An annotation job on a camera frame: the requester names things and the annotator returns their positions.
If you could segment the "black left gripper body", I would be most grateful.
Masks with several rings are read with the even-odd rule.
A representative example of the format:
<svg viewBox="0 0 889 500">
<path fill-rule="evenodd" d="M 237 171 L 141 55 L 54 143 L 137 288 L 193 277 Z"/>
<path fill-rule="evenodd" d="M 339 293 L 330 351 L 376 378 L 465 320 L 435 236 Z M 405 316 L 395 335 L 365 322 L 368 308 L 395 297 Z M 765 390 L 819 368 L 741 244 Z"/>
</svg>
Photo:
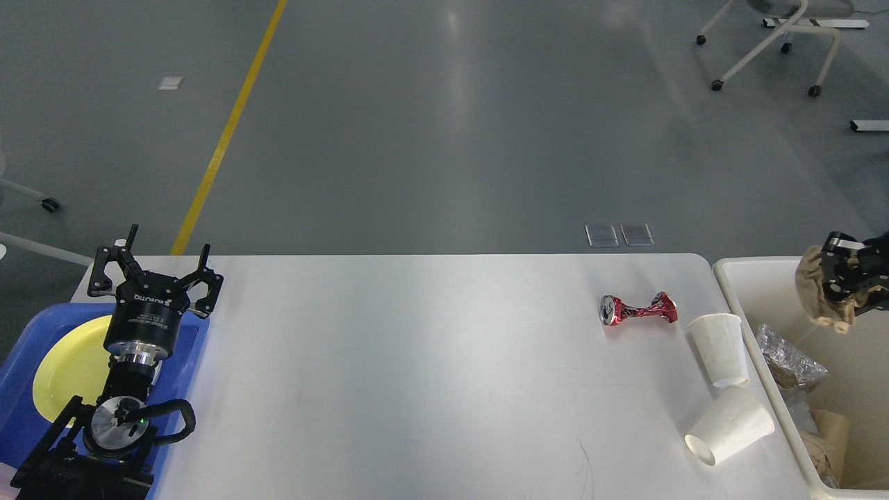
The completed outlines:
<svg viewBox="0 0 889 500">
<path fill-rule="evenodd" d="M 152 346 L 158 360 L 172 357 L 190 298 L 184 292 L 165 294 L 165 291 L 165 288 L 146 289 L 133 283 L 117 287 L 104 349 L 120 356 L 125 346 L 145 344 Z"/>
</svg>

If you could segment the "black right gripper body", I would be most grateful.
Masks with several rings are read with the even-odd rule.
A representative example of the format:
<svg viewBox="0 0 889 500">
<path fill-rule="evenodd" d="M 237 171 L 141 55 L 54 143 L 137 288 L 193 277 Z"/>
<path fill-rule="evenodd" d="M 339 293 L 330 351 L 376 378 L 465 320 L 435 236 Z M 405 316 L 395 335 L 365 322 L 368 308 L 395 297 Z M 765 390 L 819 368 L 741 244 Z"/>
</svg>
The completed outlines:
<svg viewBox="0 0 889 500">
<path fill-rule="evenodd" d="M 863 242 L 864 247 L 858 250 L 863 274 L 867 273 L 867 301 L 858 307 L 858 313 L 870 310 L 886 310 L 888 301 L 888 231 L 882 235 Z"/>
</svg>

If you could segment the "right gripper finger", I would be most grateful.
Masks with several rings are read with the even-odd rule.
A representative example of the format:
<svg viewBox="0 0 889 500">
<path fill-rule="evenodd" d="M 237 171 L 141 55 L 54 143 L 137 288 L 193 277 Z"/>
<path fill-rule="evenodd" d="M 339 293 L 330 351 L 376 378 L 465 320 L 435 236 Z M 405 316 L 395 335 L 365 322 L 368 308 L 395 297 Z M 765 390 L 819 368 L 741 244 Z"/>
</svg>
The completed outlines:
<svg viewBox="0 0 889 500">
<path fill-rule="evenodd" d="M 829 303 L 841 303 L 863 289 L 865 275 L 858 263 L 864 244 L 844 232 L 831 232 L 820 250 L 822 290 Z"/>
</svg>

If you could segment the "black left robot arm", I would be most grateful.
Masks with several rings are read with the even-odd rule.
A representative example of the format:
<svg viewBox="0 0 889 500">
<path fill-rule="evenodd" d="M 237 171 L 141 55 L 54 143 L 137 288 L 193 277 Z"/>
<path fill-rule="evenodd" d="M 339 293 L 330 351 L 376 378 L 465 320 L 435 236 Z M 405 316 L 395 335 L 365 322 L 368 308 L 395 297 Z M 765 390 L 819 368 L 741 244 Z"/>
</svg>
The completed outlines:
<svg viewBox="0 0 889 500">
<path fill-rule="evenodd" d="M 150 453 L 196 429 L 190 402 L 154 401 L 174 357 L 182 320 L 214 311 L 224 278 L 208 265 L 205 244 L 186 276 L 145 270 L 131 253 L 138 225 L 123 244 L 99 247 L 89 297 L 113 297 L 103 339 L 108 375 L 92 404 L 73 396 L 10 479 L 19 499 L 145 499 L 153 485 Z"/>
</svg>

